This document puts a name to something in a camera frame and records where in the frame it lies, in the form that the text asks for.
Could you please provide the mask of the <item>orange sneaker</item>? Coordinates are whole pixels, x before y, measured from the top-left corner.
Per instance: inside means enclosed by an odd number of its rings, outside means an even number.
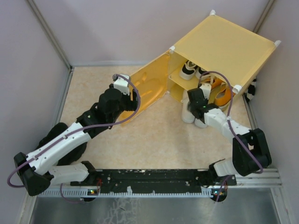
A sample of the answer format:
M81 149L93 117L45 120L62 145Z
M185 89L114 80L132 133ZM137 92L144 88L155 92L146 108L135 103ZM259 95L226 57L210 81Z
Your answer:
M224 83L221 79L217 77L207 77L202 82L210 84L211 90L215 89L218 86L221 86Z
M230 88L227 84L222 84L220 90L216 94L214 104L224 111L231 101L231 96L235 96L235 93L231 93Z

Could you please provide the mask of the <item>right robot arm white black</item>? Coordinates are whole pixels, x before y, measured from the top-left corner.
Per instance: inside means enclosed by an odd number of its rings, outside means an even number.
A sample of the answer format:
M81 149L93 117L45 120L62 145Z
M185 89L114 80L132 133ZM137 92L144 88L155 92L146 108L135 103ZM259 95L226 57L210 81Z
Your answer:
M210 104L204 91L195 88L187 91L187 111L194 117L195 125L218 130L232 144L232 157L210 165L215 178L239 174L262 174L271 163L271 154L264 132L240 125L215 104Z

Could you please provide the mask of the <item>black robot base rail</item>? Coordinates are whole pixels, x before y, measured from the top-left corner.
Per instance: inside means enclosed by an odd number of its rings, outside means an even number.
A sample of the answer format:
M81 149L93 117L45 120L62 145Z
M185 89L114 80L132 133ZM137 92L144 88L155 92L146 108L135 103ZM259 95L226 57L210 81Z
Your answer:
M125 193L127 187L137 194L200 193L202 187L221 185L226 178L209 169L95 169L88 161L82 163L89 175L71 186L99 187L100 193Z

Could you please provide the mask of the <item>yellow shoe cabinet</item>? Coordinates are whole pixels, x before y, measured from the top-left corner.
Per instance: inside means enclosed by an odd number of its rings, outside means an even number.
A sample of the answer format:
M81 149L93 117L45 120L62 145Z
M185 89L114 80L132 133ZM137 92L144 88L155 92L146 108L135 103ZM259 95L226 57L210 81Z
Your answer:
M198 79L184 80L179 73L188 60L207 71L223 74L242 95L280 41L268 40L220 16L214 11L169 50L170 95L178 102L183 91L197 87Z

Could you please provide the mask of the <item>black white sneaker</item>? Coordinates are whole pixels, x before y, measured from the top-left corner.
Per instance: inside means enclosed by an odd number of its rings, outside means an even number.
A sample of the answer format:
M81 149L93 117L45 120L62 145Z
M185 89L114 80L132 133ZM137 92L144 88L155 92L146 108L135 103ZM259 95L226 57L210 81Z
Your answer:
M198 67L195 73L196 78L197 79L201 78L202 80L206 79L209 75L210 73L201 67Z
M184 80L191 80L198 70L198 65L191 61L186 61L179 73L179 76Z

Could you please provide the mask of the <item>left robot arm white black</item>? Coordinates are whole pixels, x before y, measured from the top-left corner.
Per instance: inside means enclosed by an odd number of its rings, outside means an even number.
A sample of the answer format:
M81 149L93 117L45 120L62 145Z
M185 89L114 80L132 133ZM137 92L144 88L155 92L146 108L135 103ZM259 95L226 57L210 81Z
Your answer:
M141 97L136 87L129 89L130 84L130 81L116 80L100 95L98 102L61 134L29 154L18 153L14 157L15 173L30 196L41 194L51 185L84 186L96 181L98 174L90 162L63 165L61 161L77 160L88 141L119 124L117 119L124 111L138 112Z

